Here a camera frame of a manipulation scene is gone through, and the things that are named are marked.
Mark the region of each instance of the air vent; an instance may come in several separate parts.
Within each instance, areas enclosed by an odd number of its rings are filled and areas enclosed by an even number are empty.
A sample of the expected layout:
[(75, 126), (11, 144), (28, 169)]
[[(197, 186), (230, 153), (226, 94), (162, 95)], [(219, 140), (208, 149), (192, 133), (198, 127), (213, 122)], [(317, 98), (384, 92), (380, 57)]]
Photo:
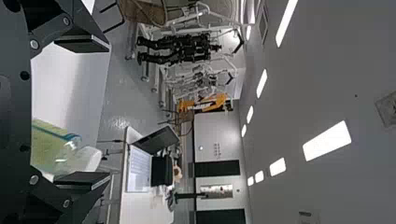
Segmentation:
[(396, 91), (375, 102), (385, 128), (396, 126)]

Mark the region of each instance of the cable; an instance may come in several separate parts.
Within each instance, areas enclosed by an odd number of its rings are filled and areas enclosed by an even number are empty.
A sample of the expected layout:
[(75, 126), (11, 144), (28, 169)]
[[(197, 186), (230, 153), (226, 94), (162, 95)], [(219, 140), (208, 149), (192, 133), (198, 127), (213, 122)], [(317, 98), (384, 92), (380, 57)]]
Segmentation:
[(184, 136), (189, 135), (189, 133), (192, 131), (192, 123), (193, 123), (193, 122), (194, 122), (194, 120), (191, 121), (191, 127), (190, 127), (189, 131), (188, 131), (187, 133), (185, 133), (185, 134), (179, 135), (179, 137), (184, 137)]
[(96, 141), (96, 143), (125, 143), (130, 145), (129, 143), (127, 143), (124, 140), (120, 140), (120, 139), (114, 139), (114, 140), (106, 140), (106, 141)]

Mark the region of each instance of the bolt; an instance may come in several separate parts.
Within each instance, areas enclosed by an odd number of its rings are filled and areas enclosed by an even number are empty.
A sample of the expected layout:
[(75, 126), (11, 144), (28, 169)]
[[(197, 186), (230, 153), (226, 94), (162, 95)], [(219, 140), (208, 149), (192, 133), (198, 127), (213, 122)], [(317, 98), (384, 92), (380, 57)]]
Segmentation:
[(67, 19), (66, 17), (64, 18), (64, 24), (65, 24), (65, 25), (70, 25), (70, 20)]
[(64, 201), (64, 208), (68, 207), (70, 204), (70, 200), (66, 200)]
[(36, 40), (31, 40), (30, 41), (30, 47), (32, 49), (38, 49), (38, 42)]
[(29, 184), (35, 185), (37, 182), (38, 182), (38, 175), (32, 175), (32, 177), (30, 177)]

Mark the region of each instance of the metal frame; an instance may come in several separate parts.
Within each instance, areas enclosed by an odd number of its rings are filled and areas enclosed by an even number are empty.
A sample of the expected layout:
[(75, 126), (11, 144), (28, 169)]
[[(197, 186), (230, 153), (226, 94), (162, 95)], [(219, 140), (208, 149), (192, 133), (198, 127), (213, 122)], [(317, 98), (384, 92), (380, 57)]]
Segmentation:
[[(21, 0), (0, 4), (1, 223), (82, 223), (108, 181), (93, 190), (61, 189), (30, 165), (32, 79), (30, 61), (52, 41), (74, 52), (109, 52), (109, 44), (81, 0)], [(73, 37), (60, 41), (64, 35)]]

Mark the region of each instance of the black panel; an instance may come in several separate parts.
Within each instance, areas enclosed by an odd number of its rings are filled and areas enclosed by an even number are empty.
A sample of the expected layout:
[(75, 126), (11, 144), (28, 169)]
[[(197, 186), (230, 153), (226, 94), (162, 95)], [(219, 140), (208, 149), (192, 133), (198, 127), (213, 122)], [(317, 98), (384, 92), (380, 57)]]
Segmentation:
[(241, 175), (239, 161), (207, 161), (194, 164), (195, 177)]
[(150, 155), (154, 155), (159, 150), (170, 147), (178, 143), (178, 141), (175, 132), (169, 126), (165, 126), (157, 132), (132, 143), (132, 145), (146, 151)]
[(196, 224), (246, 224), (245, 209), (198, 211)]

